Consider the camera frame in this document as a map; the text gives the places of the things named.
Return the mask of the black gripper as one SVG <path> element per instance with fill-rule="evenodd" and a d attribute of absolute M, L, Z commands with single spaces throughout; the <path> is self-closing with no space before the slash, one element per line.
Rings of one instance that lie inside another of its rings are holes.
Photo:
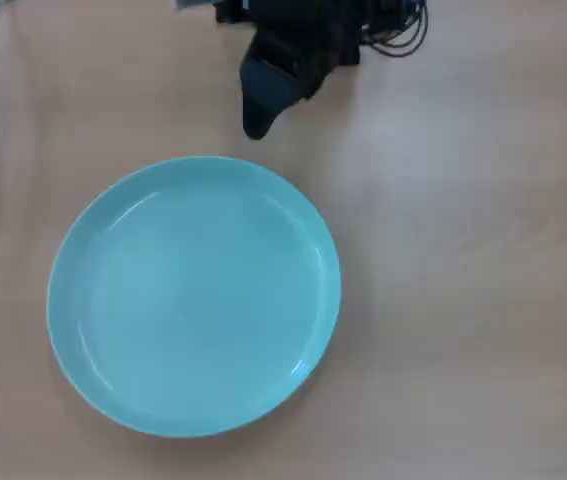
<path fill-rule="evenodd" d="M 239 69 L 245 134 L 263 139 L 279 115 L 314 96 L 336 67 L 359 61 L 357 35 L 339 25 L 309 31 L 259 27 Z"/>

